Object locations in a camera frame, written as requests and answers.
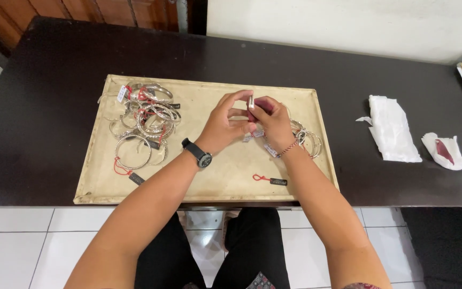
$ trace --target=white tag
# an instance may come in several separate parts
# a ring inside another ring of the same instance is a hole
[[[253,135],[254,135],[254,137],[260,137],[260,136],[265,135],[265,132],[263,130],[253,131]]]
[[[253,139],[253,136],[251,134],[246,134],[243,138],[243,142],[250,141],[251,139]]]
[[[271,147],[268,145],[268,143],[264,144],[263,146],[266,148],[266,150],[267,150],[273,157],[277,157],[277,152],[276,152],[273,148],[271,148]]]
[[[122,99],[124,98],[124,95],[126,94],[126,91],[128,91],[128,89],[126,88],[125,85],[123,85],[121,87],[121,90],[119,90],[119,94],[117,95],[117,100],[119,102],[122,102]]]

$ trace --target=person's right hand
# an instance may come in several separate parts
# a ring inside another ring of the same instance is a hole
[[[268,115],[257,105],[255,105],[254,108],[249,108],[249,111],[259,119],[265,130],[265,135],[270,146],[276,150],[277,153],[281,153],[295,142],[288,110],[284,105],[272,97],[263,96],[258,98],[258,100],[260,99],[267,101],[273,106],[272,115]]]

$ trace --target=wristwatch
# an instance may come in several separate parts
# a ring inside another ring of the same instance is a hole
[[[181,142],[183,149],[188,150],[192,153],[197,159],[197,166],[200,168],[205,168],[211,163],[211,154],[205,153],[200,149],[195,143],[188,140],[188,138],[183,139]]]

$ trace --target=person's left hand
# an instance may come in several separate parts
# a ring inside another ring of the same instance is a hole
[[[252,90],[239,90],[225,94],[211,111],[208,122],[195,144],[204,152],[216,154],[223,150],[233,139],[256,130],[256,124],[248,120],[231,120],[232,116],[245,116],[245,109],[233,108],[237,100],[246,100],[253,95]]]

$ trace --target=hand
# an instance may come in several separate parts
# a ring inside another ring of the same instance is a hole
[[[204,152],[215,154],[227,147],[233,139],[255,131],[256,124],[252,122],[229,119],[232,116],[247,117],[246,110],[232,107],[235,101],[246,99],[252,94],[252,90],[240,90],[225,94],[209,114],[208,122],[194,143]]]
[[[270,146],[276,150],[277,153],[281,153],[295,142],[288,111],[284,105],[272,97],[263,96],[258,98],[258,100],[260,99],[267,101],[273,106],[272,115],[268,115],[257,105],[255,105],[254,108],[249,108],[249,111],[259,119],[263,125]]]

